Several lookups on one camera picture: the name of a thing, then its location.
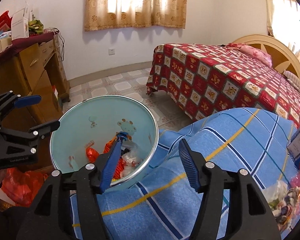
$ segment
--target pink pillow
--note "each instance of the pink pillow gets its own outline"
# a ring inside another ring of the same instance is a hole
[[[266,52],[264,52],[260,49],[256,49],[254,47],[251,47],[249,45],[241,46],[240,51],[242,53],[245,53],[245,54],[247,54],[251,57],[254,57],[254,58],[260,60],[263,64],[265,64],[266,66],[272,68],[271,56],[268,53],[266,53]]]

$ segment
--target green cloth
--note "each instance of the green cloth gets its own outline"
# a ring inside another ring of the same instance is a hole
[[[29,22],[29,32],[34,34],[43,34],[43,24],[40,22],[40,20]]]

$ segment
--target silver screw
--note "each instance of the silver screw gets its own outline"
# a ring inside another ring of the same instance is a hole
[[[60,175],[60,171],[54,170],[53,172],[51,172],[51,175],[52,175],[53,177],[57,177],[57,176]]]
[[[209,169],[212,169],[212,168],[214,168],[214,163],[212,163],[212,162],[207,162],[207,163],[206,163],[206,167],[209,168]]]
[[[243,175],[243,176],[248,175],[248,171],[245,170],[245,169],[241,169],[239,172],[240,172],[240,174]]]
[[[94,164],[93,164],[93,163],[88,163],[88,164],[86,165],[86,169],[87,169],[87,170],[93,170],[93,169],[94,169]]]

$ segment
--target tiled floor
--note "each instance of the tiled floor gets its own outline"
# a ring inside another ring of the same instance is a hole
[[[69,103],[64,104],[63,111],[85,99],[104,95],[122,95],[145,104],[157,119],[160,129],[178,131],[192,123],[191,119],[175,104],[164,91],[151,96],[146,94],[146,82],[150,68],[122,73],[70,89]]]

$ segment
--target wooden headboard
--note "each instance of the wooden headboard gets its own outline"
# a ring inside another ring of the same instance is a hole
[[[261,34],[244,36],[233,43],[245,43],[271,55],[272,67],[279,73],[288,70],[300,79],[300,62],[293,52],[277,39]]]

